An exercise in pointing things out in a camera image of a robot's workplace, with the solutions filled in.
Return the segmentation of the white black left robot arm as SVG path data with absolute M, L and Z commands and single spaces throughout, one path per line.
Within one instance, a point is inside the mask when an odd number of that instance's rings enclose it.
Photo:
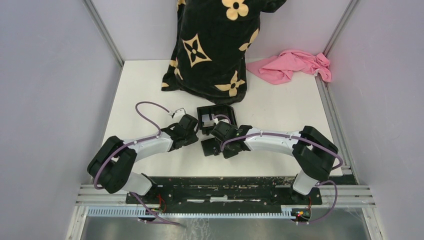
M 139 139 L 122 140 L 109 137 L 87 166 L 96 189 L 110 194 L 120 190 L 135 193 L 145 203 L 156 200 L 155 183 L 144 173 L 133 172 L 137 161 L 150 156 L 168 153 L 196 143 L 198 120 L 185 114 L 179 122 L 160 129 L 159 133 Z

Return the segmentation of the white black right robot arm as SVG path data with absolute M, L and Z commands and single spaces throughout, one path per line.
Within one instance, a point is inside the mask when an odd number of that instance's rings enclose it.
M 289 199 L 302 204 L 309 193 L 327 181 L 343 164 L 339 149 L 316 128 L 306 125 L 300 131 L 269 131 L 251 125 L 239 127 L 220 121 L 211 131 L 226 159 L 243 151 L 267 151 L 293 157 L 300 166 L 289 189 Z

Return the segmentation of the black leather card holder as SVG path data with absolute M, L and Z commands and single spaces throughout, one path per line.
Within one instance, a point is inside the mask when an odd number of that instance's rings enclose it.
M 200 143 L 205 157 L 218 156 L 222 152 L 220 142 L 215 137 L 202 140 Z

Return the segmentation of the black plastic bin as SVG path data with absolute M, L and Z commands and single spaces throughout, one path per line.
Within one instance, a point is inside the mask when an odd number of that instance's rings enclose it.
M 210 135 L 219 121 L 237 125 L 234 108 L 227 104 L 200 106 L 196 108 L 199 130 L 203 135 Z

